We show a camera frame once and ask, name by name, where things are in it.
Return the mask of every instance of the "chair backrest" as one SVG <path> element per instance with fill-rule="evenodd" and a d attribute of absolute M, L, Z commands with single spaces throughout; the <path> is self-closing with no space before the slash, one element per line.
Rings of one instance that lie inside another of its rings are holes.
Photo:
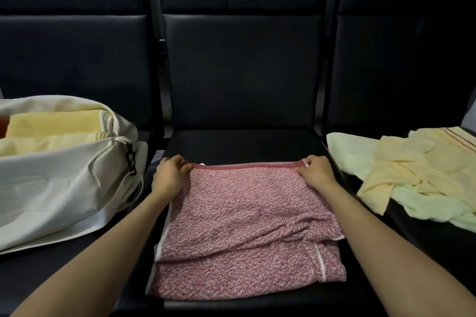
<path fill-rule="evenodd" d="M 139 130 L 160 128 L 148 8 L 148 0 L 0 0 L 3 97 L 74 95 Z"/>
<path fill-rule="evenodd" d="M 326 0 L 160 0 L 176 129 L 312 128 Z"/>
<path fill-rule="evenodd" d="M 460 125 L 476 80 L 461 68 L 456 0 L 336 0 L 335 10 L 324 133 Z"/>

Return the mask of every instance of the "black leather chair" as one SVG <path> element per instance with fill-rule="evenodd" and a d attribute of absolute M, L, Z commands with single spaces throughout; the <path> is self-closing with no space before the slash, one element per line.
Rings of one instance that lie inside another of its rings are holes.
<path fill-rule="evenodd" d="M 160 0 L 174 132 L 164 156 L 209 165 L 327 155 L 313 130 L 326 0 Z M 229 301 L 146 298 L 159 218 L 121 301 L 132 312 L 379 306 L 348 243 L 346 283 Z"/>
<path fill-rule="evenodd" d="M 4 98 L 68 94 L 107 104 L 151 144 L 163 136 L 149 0 L 0 0 L 0 89 Z M 95 241 L 0 256 L 0 316 Z"/>
<path fill-rule="evenodd" d="M 460 125 L 476 80 L 464 72 L 459 2 L 336 0 L 323 132 L 406 137 Z M 474 233 L 410 218 L 393 200 L 384 220 L 476 294 Z"/>

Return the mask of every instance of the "hand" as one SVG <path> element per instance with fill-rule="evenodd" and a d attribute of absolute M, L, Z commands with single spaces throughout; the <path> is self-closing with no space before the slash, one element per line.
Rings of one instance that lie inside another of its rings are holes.
<path fill-rule="evenodd" d="M 151 195 L 159 196 L 170 202 L 182 188 L 185 175 L 193 169 L 192 163 L 184 164 L 182 156 L 162 158 L 154 174 Z"/>
<path fill-rule="evenodd" d="M 310 155 L 306 158 L 309 167 L 297 167 L 298 172 L 306 181 L 306 183 L 319 192 L 327 186 L 337 184 L 334 172 L 327 157 L 317 157 Z"/>

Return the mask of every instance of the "canvas tote bag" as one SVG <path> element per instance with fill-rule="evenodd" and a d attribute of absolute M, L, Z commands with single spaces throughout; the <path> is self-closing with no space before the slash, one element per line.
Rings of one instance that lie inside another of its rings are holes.
<path fill-rule="evenodd" d="M 104 227 L 140 185 L 147 143 L 104 104 L 42 95 L 0 99 L 0 115 L 104 109 L 112 137 L 0 158 L 0 254 L 83 236 Z"/>

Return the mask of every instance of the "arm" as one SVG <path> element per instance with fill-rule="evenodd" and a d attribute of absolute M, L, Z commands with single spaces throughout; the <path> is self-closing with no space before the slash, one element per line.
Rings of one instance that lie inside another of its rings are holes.
<path fill-rule="evenodd" d="M 367 211 L 334 179 L 326 157 L 296 171 L 336 213 L 342 230 L 391 317 L 474 316 L 476 298 L 449 272 Z"/>
<path fill-rule="evenodd" d="M 12 317 L 109 316 L 156 219 L 193 165 L 163 159 L 152 193 L 118 224 L 39 286 Z"/>

